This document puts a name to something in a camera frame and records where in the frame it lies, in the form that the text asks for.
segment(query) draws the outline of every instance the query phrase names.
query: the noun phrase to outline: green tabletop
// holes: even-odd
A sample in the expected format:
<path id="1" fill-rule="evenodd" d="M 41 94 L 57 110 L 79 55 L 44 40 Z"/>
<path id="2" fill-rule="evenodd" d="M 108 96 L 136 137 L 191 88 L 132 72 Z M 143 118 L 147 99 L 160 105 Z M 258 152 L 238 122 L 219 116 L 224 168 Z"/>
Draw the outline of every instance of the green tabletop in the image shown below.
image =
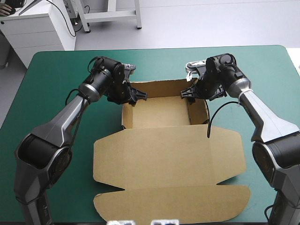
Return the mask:
<path id="1" fill-rule="evenodd" d="M 87 64 L 95 56 L 107 56 L 135 64 L 131 81 L 182 79 L 185 64 L 221 53 L 235 55 L 238 66 L 252 81 L 252 89 L 279 117 L 300 126 L 300 78 L 282 46 L 245 46 L 147 50 L 40 52 L 24 77 L 0 130 L 0 221 L 23 221 L 13 192 L 14 150 L 35 126 L 49 121 L 64 107 L 67 94 L 87 77 Z M 230 97 L 209 102 L 211 112 Z M 74 156 L 69 168 L 48 196 L 54 221 L 100 222 L 93 198 L 96 194 L 119 190 L 95 182 L 92 176 L 93 143 L 121 130 L 121 106 L 103 97 L 83 115 Z M 254 125 L 242 107 L 228 105 L 214 125 L 232 129 L 242 136 L 247 171 L 225 184 L 247 185 L 251 198 L 247 208 L 232 221 L 264 222 L 263 210 L 274 201 L 275 191 L 263 177 L 252 157 L 250 142 Z"/>

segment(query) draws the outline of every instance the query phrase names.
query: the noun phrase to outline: cabinet drawer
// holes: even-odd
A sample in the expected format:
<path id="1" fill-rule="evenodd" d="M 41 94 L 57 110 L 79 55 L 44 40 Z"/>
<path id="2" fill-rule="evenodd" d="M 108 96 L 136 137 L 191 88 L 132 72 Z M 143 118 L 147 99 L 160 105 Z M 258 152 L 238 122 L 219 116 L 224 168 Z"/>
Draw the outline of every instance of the cabinet drawer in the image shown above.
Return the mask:
<path id="1" fill-rule="evenodd" d="M 61 45 L 55 31 L 7 35 L 7 40 L 13 48 L 36 47 L 45 45 Z"/>
<path id="2" fill-rule="evenodd" d="M 37 32 L 55 31 L 50 17 L 38 17 L 17 20 L 5 20 L 0 23 L 0 30 L 3 34 L 28 34 Z"/>
<path id="3" fill-rule="evenodd" d="M 15 48 L 15 52 L 19 56 L 20 60 L 24 63 L 26 68 L 28 68 L 32 57 L 35 53 L 38 52 L 47 52 L 47 51 L 63 51 L 64 48 L 62 45 L 49 45 L 49 46 L 40 46 L 40 47 L 31 47 L 31 48 Z"/>

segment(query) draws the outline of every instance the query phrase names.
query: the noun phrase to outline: white floor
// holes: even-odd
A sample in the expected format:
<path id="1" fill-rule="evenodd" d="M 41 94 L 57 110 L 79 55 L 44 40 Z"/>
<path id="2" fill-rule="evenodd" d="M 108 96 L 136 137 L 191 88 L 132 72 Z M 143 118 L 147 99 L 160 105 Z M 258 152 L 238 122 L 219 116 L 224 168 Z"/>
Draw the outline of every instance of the white floor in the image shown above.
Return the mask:
<path id="1" fill-rule="evenodd" d="M 76 50 L 283 45 L 300 65 L 300 0 L 140 0 L 142 26 L 134 20 L 92 23 L 78 32 Z M 91 12 L 105 1 L 85 0 Z M 119 0 L 118 10 L 134 0 Z M 0 70 L 0 126 L 20 85 L 24 68 Z"/>

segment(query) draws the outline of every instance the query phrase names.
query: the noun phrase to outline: open cardboard box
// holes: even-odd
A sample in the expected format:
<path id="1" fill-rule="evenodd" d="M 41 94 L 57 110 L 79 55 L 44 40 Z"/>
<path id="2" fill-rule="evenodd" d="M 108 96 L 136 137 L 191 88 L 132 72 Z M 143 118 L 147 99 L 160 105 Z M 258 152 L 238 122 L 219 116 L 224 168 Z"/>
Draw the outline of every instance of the open cardboard box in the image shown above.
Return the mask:
<path id="1" fill-rule="evenodd" d="M 124 130 L 95 142 L 94 179 L 125 189 L 94 198 L 107 220 L 179 219 L 181 223 L 219 222 L 240 214 L 250 191 L 217 185 L 246 169 L 241 137 L 213 127 L 206 137 L 203 100 L 190 105 L 180 91 L 186 80 L 137 82 L 147 101 L 123 106 Z"/>

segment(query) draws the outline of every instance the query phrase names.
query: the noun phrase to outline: white cabinet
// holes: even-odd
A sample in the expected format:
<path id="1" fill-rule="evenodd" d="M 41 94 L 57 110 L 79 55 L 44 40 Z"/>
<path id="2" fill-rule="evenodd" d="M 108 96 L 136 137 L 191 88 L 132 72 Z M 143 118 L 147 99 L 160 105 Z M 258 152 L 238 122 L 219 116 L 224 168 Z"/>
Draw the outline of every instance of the white cabinet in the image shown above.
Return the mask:
<path id="1" fill-rule="evenodd" d="M 26 7 L 33 0 L 28 0 Z M 69 29 L 74 30 L 62 0 L 52 0 L 63 12 Z M 47 1 L 41 1 L 22 14 L 0 17 L 3 32 L 21 61 L 28 68 L 33 55 L 42 51 L 72 51 L 75 37 L 71 36 L 59 10 Z"/>

